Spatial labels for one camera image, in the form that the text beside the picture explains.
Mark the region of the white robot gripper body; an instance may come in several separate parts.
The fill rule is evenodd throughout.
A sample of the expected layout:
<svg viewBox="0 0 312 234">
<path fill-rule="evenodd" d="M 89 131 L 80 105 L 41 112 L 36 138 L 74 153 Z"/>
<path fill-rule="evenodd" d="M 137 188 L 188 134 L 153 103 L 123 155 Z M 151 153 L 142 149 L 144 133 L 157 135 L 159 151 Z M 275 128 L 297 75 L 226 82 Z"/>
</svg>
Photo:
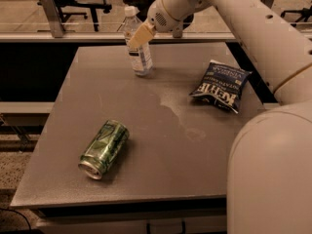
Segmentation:
<svg viewBox="0 0 312 234">
<path fill-rule="evenodd" d="M 205 0 L 155 0 L 148 9 L 147 21 L 157 32 L 165 33 L 210 6 Z"/>
</svg>

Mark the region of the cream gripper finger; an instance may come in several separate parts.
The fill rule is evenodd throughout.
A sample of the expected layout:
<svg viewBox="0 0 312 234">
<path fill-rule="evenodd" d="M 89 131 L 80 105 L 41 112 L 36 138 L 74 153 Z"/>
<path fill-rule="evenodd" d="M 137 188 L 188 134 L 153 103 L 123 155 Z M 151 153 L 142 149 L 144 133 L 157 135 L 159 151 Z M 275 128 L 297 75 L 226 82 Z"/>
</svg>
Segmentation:
<svg viewBox="0 0 312 234">
<path fill-rule="evenodd" d="M 147 20 L 136 30 L 129 41 L 131 48 L 138 48 L 151 41 L 156 34 L 155 26 Z"/>
</svg>

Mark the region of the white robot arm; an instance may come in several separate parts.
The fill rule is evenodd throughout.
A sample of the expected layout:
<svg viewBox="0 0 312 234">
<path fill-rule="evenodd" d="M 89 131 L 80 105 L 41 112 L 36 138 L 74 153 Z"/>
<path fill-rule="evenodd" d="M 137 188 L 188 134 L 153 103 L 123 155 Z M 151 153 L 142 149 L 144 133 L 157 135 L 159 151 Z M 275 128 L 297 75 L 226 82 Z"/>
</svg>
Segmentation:
<svg viewBox="0 0 312 234">
<path fill-rule="evenodd" d="M 237 134 L 228 234 L 312 234 L 312 42 L 259 0 L 156 0 L 133 46 L 217 9 L 276 99 Z"/>
</svg>

